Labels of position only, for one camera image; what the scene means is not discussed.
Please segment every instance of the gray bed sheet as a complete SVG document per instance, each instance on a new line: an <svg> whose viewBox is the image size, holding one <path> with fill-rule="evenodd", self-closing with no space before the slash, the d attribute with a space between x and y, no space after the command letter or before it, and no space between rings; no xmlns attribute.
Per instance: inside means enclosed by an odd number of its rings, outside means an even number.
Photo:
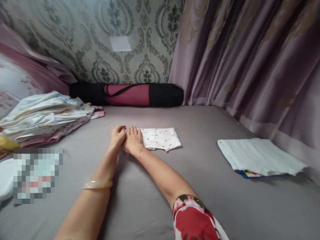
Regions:
<svg viewBox="0 0 320 240"><path fill-rule="evenodd" d="M183 147L154 154L192 185L230 240L319 239L320 189L303 174L248 180L235 173L217 140L254 135L221 108L105 107L105 112L50 145L64 149L54 193L34 204L2 203L1 240L52 239L107 149L111 129L120 124L176 128ZM174 239L169 205L143 167L124 152L99 239Z"/></svg>

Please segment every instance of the white paper note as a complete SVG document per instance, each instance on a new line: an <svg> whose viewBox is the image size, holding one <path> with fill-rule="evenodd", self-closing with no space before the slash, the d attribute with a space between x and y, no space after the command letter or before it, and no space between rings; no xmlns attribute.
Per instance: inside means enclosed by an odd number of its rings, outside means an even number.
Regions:
<svg viewBox="0 0 320 240"><path fill-rule="evenodd" d="M109 37L114 52L130 52L129 36Z"/></svg>

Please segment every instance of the yellow clothing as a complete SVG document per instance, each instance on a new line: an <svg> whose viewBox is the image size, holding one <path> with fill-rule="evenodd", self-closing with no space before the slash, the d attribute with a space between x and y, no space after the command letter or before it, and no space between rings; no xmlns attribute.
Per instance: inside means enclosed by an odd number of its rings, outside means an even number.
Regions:
<svg viewBox="0 0 320 240"><path fill-rule="evenodd" d="M20 144L15 141L9 141L7 137L2 136L0 132L0 149L13 151L14 148L19 148Z"/></svg>

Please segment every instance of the black bag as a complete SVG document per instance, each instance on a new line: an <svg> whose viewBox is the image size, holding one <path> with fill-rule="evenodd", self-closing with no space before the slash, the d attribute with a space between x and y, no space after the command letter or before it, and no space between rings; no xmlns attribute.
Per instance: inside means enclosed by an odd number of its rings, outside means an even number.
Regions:
<svg viewBox="0 0 320 240"><path fill-rule="evenodd" d="M93 105L174 107L182 104L183 89L172 83L113 85L78 82L70 86L70 96Z"/></svg>

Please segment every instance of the wall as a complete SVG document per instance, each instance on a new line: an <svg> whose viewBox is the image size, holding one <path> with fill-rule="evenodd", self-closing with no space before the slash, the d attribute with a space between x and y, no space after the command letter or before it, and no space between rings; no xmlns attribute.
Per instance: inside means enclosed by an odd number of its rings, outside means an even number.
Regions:
<svg viewBox="0 0 320 240"><path fill-rule="evenodd" d="M168 82L184 0L0 0L0 19L79 80ZM113 52L109 36L130 37Z"/></svg>

